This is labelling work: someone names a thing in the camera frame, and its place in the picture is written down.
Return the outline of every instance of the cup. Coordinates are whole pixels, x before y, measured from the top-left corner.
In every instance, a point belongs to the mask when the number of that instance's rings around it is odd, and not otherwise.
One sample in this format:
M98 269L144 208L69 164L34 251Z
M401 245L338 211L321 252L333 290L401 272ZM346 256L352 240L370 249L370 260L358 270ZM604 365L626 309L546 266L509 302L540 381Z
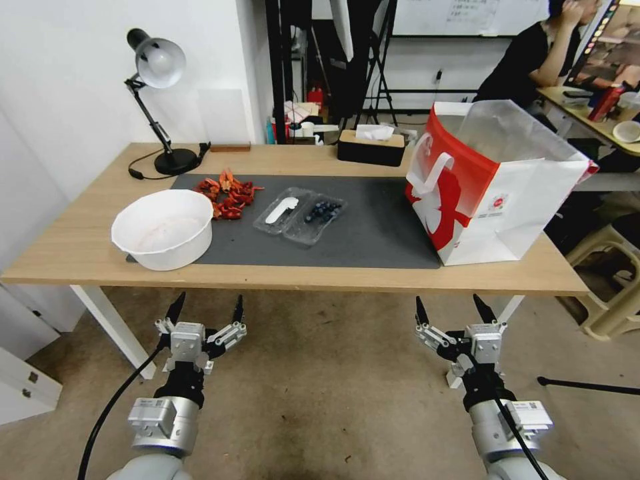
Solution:
M613 128L613 136L616 140L624 143L640 141L640 123L634 121L620 122Z
M636 92L624 92L618 99L618 108L620 109L618 121L633 120L640 113L640 95Z
M300 124L302 127L302 136L303 137L312 137L313 136L313 122L302 122Z

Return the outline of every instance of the black shirt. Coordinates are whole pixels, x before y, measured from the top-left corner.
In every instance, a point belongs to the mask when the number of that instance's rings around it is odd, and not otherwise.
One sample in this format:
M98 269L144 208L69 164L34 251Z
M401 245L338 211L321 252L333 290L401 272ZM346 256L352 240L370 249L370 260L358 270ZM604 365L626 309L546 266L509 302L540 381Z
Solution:
M580 44L580 34L575 29L571 34L560 77L569 74L578 44ZM490 76L482 82L478 95L473 101L510 99L522 108L527 108L538 97L536 92L538 85L529 78L529 74L542 66L548 53L547 34L540 22L534 23L512 40L505 56Z

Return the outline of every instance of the tissue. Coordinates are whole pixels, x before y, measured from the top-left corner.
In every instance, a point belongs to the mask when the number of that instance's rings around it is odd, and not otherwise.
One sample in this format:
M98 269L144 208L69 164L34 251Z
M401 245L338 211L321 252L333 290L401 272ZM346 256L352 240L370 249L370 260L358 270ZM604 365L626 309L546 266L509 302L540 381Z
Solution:
M393 135L393 127L385 125L358 125L355 137L362 140L389 140Z

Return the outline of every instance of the gray table mat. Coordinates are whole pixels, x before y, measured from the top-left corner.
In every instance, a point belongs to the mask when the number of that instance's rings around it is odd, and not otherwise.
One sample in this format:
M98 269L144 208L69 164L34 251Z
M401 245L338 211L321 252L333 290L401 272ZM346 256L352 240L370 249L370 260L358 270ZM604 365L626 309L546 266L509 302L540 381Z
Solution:
M186 174L172 188L192 189L207 175ZM195 263L436 269L438 256L404 196L404 178L239 175L264 187L241 220L213 223L210 248ZM312 247L269 235L253 221L288 187L346 200L348 206Z

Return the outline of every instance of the lamp arm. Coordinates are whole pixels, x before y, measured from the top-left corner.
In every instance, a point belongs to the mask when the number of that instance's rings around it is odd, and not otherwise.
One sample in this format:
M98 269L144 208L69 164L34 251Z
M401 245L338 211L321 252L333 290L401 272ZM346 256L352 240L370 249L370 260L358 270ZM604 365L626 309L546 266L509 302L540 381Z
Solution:
M142 102L142 99L140 98L140 94L138 94L138 90L146 86L146 83L138 80L137 75L134 75L130 79L125 80L125 85L129 88L129 91L133 95L133 98L135 98L136 102L138 102L138 106L140 106L140 110L142 110L142 113L145 114L145 117L149 121L149 126L151 127L151 130L153 130L153 132L155 133L155 136L158 137L158 139L162 143L162 146L165 149L165 153L172 154L173 150L171 148L171 138L168 136L164 128L162 128L162 125L160 125L160 123L158 123L156 120L153 119L153 117L149 113L149 110L147 110L147 107L145 106L144 102Z

